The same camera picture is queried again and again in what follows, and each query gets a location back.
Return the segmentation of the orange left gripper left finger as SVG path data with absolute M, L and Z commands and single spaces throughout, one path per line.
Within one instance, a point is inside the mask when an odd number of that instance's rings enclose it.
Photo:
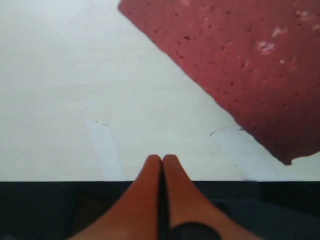
M 119 200 L 72 240 L 157 240 L 162 160 L 149 155 Z

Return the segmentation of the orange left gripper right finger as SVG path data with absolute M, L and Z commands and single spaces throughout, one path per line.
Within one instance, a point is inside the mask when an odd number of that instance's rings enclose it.
M 190 180 L 176 155 L 165 155 L 170 236 L 173 240 L 256 240 L 258 236 L 225 215 Z

